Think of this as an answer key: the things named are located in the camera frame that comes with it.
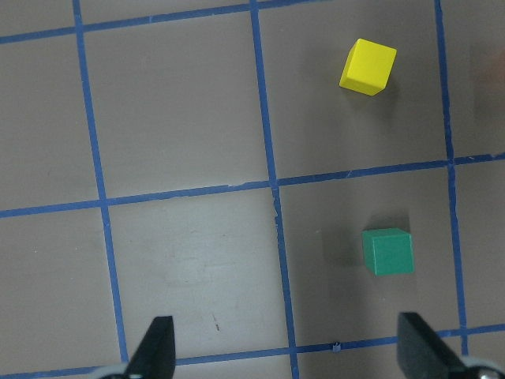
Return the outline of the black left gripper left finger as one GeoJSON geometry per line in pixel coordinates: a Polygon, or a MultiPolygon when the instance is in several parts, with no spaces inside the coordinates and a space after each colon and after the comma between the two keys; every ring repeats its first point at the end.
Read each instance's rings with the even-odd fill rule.
{"type": "Polygon", "coordinates": [[[155,317],[125,368],[123,377],[171,379],[175,366],[173,317],[155,317]]]}

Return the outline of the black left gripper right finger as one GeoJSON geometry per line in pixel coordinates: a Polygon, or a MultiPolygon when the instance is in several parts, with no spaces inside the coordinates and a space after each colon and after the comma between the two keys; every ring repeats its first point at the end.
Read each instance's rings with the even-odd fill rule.
{"type": "Polygon", "coordinates": [[[466,365],[418,313],[398,315],[397,337],[397,362],[405,378],[468,377],[466,365]]]}

